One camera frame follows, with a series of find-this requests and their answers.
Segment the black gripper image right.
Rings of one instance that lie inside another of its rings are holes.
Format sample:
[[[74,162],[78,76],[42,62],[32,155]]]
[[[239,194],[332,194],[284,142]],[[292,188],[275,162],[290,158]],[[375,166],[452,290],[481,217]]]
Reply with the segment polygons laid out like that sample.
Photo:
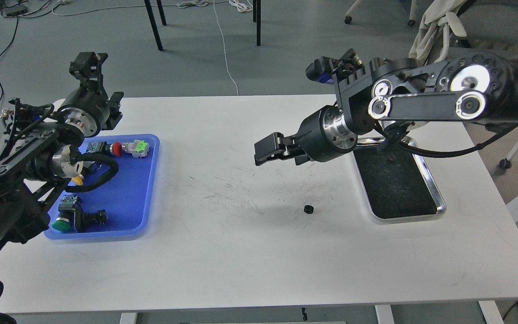
[[[343,111],[334,105],[325,105],[306,117],[295,135],[285,137],[283,133],[274,132],[256,142],[255,166],[290,159],[296,166],[311,160],[328,162],[354,150],[357,138],[347,127]]]

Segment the black robot arm image left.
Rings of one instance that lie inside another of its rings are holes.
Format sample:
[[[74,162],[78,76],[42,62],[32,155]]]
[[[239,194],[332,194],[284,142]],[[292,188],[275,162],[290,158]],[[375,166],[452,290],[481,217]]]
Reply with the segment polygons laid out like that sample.
[[[49,210],[62,192],[84,193],[109,182],[119,171],[113,158],[80,153],[85,138],[113,130],[123,114],[123,92],[108,96],[102,65],[107,53],[82,52],[69,72],[79,82],[63,104],[29,105],[9,100],[2,113],[0,150],[0,250],[25,244],[49,228]]]

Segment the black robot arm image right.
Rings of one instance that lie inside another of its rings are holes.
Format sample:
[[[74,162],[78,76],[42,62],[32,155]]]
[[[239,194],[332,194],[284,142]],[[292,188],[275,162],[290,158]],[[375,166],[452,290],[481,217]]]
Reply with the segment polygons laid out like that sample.
[[[518,126],[518,58],[467,49],[431,64],[417,59],[374,58],[365,64],[353,49],[339,59],[319,57],[306,68],[314,82],[331,84],[336,103],[306,117],[294,135],[275,132],[255,143],[254,160],[328,162],[353,152],[371,131],[381,150],[399,146],[411,154],[452,158],[481,150]],[[496,134],[469,149],[437,152],[402,140],[421,122],[482,123]]]

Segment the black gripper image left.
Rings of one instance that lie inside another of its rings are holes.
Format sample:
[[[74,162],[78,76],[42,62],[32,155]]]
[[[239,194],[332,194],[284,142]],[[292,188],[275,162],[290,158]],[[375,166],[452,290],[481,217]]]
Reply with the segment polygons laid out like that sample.
[[[123,118],[124,92],[114,92],[108,99],[103,86],[102,64],[107,58],[107,53],[82,52],[70,62],[69,73],[83,88],[77,88],[64,100],[58,121],[76,127],[85,138],[111,131]]]

